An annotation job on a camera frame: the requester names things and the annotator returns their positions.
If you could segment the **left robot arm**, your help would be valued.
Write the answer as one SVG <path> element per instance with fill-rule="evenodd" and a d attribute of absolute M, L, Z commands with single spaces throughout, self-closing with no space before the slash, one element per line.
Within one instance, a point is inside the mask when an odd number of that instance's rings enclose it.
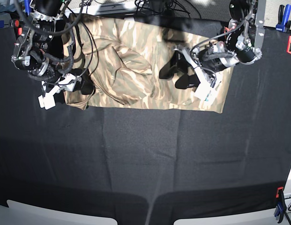
<path fill-rule="evenodd" d="M 232 0 L 231 19 L 224 32 L 188 48 L 176 45 L 171 60 L 160 70 L 159 78 L 169 80 L 181 72 L 177 89 L 207 86 L 216 89 L 220 72 L 238 63 L 251 65 L 262 57 L 264 41 L 264 0 Z"/>

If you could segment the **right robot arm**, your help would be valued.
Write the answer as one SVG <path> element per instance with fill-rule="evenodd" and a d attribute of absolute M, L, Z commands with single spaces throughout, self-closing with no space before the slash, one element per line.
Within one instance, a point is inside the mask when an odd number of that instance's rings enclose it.
<path fill-rule="evenodd" d="M 20 19 L 15 25 L 18 35 L 11 61 L 17 69 L 27 71 L 31 79 L 41 82 L 42 98 L 64 90 L 80 91 L 83 95 L 95 90 L 87 74 L 88 67 L 73 68 L 74 28 L 81 20 L 84 5 L 80 4 L 80 11 L 71 22 L 65 15 L 69 3 L 68 0 L 26 0 L 22 8 L 19 1 L 14 1 Z M 52 53 L 51 42 L 66 34 L 70 36 L 68 55 L 60 58 Z"/>

